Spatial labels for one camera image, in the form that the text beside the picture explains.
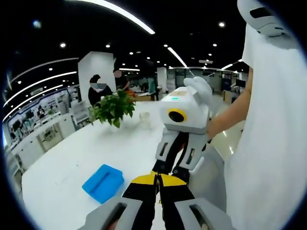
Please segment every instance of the green potted plant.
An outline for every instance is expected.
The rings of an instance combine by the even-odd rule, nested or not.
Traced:
[[[105,96],[94,105],[94,118],[99,119],[101,123],[107,121],[110,125],[120,128],[120,120],[123,120],[124,115],[132,117],[135,104],[132,96],[125,91],[118,91],[116,94]]]

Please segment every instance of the camera lens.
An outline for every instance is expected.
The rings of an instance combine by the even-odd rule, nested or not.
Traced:
[[[183,121],[184,121],[184,116],[181,115],[181,114],[178,113],[178,112],[172,111],[172,112],[170,112],[170,113],[168,114],[168,116],[169,116],[169,118],[171,118],[171,119],[172,119],[173,121],[175,121],[175,122],[183,122]]]

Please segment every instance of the black ceiling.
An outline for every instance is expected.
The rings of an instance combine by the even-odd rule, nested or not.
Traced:
[[[34,66],[58,59],[82,58],[89,51],[111,52],[126,63],[125,68],[134,68],[146,57],[157,67],[164,64],[182,67],[164,44],[172,47],[187,66],[202,67],[199,60],[209,59],[213,63],[207,67],[222,68],[241,59],[245,22],[237,10],[236,0],[110,2],[138,17],[155,34],[150,35],[118,13],[91,3],[64,0],[7,3],[6,73],[13,79]],[[40,29],[33,27],[34,20],[41,22]],[[224,22],[225,27],[220,28],[219,22]],[[60,48],[61,42],[67,46]],[[77,62],[45,65],[22,75],[18,78],[22,84],[12,82],[12,91],[7,89],[7,98],[33,82],[77,71]],[[248,70],[243,63],[230,68],[242,69]],[[77,80],[77,74],[71,77]],[[48,81],[48,87],[57,85],[56,81]]]

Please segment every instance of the yellow ring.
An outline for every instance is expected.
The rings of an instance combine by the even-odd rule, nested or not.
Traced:
[[[183,121],[181,121],[181,122],[184,122],[184,121],[187,120],[187,115],[184,111],[182,111],[180,109],[169,109],[168,114],[170,114],[171,112],[177,112],[177,113],[181,114],[183,116]]]

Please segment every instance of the blue plastic tray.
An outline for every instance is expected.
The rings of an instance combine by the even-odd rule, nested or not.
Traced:
[[[100,204],[114,197],[124,184],[122,171],[102,165],[82,186]]]

